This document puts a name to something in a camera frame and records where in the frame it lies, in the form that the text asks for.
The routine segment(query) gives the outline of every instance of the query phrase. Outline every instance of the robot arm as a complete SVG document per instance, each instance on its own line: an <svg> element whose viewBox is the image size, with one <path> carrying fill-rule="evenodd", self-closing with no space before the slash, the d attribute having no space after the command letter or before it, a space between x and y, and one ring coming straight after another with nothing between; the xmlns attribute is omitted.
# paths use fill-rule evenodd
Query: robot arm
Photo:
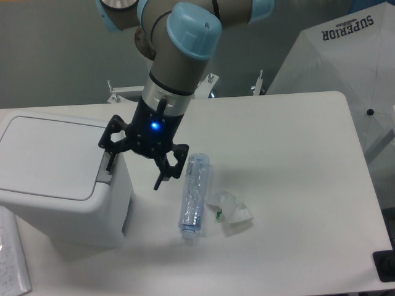
<svg viewBox="0 0 395 296"><path fill-rule="evenodd" d="M189 147L174 144L173 137L215 54L222 28L270 15L274 0L97 0L97 4L113 30L140 23L156 51L132 122L126 124L114 115L99 146L111 156L108 170L115 156L127 150L154 159L160 170L157 190L162 181L181 176ZM111 134L121 130L126 137L112 142ZM175 166L167 160L170 151L177 159Z"/></svg>

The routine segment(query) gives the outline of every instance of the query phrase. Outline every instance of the floor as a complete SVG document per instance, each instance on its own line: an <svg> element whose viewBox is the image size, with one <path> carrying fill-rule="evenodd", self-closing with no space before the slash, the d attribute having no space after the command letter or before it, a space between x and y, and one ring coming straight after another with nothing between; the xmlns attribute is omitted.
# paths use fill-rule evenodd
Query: floor
<svg viewBox="0 0 395 296"><path fill-rule="evenodd" d="M204 76L217 96L247 96L260 69L269 86L299 32L346 15L351 0L277 0L271 17L223 32ZM104 103L114 87L143 85L134 30L109 33L93 0L0 1L0 109Z"/></svg>

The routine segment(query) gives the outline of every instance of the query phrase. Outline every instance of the white box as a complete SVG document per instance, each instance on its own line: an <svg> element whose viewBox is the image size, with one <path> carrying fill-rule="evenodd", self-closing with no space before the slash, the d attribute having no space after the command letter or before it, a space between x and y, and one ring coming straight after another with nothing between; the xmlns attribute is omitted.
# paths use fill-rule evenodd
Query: white box
<svg viewBox="0 0 395 296"><path fill-rule="evenodd" d="M49 237L116 247L133 187L122 154L110 172L98 142L107 123L16 111L0 124L0 205Z"/></svg>

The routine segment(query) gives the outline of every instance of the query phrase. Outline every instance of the transparent plastic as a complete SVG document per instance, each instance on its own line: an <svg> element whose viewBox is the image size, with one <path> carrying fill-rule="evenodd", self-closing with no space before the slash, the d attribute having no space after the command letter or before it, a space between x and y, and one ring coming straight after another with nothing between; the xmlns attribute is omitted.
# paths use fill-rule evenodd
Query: transparent plastic
<svg viewBox="0 0 395 296"><path fill-rule="evenodd" d="M178 227L184 239L194 239L201 230L204 196L209 180L210 158L203 153L189 156L183 203Z"/></svg>
<svg viewBox="0 0 395 296"><path fill-rule="evenodd" d="M15 215L0 206L0 295L19 296L30 291L30 278Z"/></svg>

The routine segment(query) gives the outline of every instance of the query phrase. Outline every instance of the white table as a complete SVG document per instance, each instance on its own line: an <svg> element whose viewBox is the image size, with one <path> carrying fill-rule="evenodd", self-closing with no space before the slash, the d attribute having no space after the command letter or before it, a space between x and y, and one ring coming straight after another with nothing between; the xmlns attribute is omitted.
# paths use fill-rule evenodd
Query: white table
<svg viewBox="0 0 395 296"><path fill-rule="evenodd" d="M36 110L131 120L136 104ZM0 110L2 118L9 110ZM153 160L125 154L137 195L127 243L51 241L19 221L32 295L318 295L383 290L372 253L391 244L345 98L337 92L192 101L175 143L210 155L212 192L241 196L249 228L178 232L182 177L152 190Z"/></svg>

